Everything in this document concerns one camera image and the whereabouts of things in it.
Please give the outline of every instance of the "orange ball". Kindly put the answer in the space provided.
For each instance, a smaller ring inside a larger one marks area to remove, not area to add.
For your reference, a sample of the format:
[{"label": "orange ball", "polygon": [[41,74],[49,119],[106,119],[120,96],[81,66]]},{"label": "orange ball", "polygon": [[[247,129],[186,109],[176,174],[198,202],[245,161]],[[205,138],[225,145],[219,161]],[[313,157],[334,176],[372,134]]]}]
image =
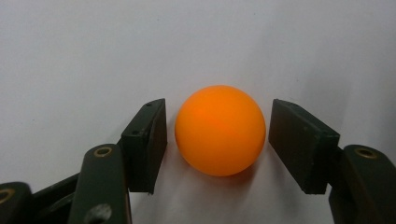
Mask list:
[{"label": "orange ball", "polygon": [[229,86],[211,86],[190,96],[180,108],[175,137],[184,159],[216,176],[234,175],[259,157],[265,120],[256,102]]}]

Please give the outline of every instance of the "screw hole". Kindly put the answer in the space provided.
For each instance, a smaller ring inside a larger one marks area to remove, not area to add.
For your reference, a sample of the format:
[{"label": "screw hole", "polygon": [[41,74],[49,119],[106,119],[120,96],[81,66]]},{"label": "screw hole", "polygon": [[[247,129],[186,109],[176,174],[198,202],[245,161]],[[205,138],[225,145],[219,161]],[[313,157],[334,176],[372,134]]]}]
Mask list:
[{"label": "screw hole", "polygon": [[360,155],[361,157],[364,157],[364,158],[367,158],[367,159],[374,160],[374,159],[377,158],[376,153],[373,152],[373,151],[370,150],[370,149],[367,149],[367,148],[361,148],[361,147],[359,147],[359,148],[356,148],[356,149],[355,149],[355,152],[356,152],[358,155]]},{"label": "screw hole", "polygon": [[85,224],[101,224],[111,217],[111,207],[107,203],[101,203],[91,208],[84,217]]},{"label": "screw hole", "polygon": [[0,204],[5,203],[10,198],[12,198],[14,193],[15,189],[0,189]]},{"label": "screw hole", "polygon": [[95,155],[95,157],[106,157],[110,155],[112,150],[113,149],[111,147],[100,147],[96,149],[93,154]]}]

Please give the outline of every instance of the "ping pong ball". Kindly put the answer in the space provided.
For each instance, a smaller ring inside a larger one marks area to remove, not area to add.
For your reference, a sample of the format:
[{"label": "ping pong ball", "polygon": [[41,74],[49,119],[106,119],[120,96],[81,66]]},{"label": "ping pong ball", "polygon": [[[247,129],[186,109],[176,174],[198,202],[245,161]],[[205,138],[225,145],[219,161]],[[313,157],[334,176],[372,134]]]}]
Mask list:
[{"label": "ping pong ball", "polygon": [[230,86],[210,86],[180,108],[175,137],[183,158],[195,169],[215,176],[237,174],[259,157],[265,120],[256,102]]}]

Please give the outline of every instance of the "white background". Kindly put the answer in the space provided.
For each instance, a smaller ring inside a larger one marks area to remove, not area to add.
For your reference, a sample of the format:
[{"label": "white background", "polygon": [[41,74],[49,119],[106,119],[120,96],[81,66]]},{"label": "white background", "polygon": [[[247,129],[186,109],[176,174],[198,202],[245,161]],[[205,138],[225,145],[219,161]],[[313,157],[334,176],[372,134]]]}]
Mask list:
[{"label": "white background", "polygon": [[184,162],[177,111],[214,84],[250,94],[267,126],[273,99],[291,101],[340,147],[395,163],[396,2],[2,1],[0,183],[36,192],[77,173],[87,150],[166,98],[168,148],[155,194],[131,194],[134,223],[332,223],[328,195],[304,195],[268,143],[232,177]]}]

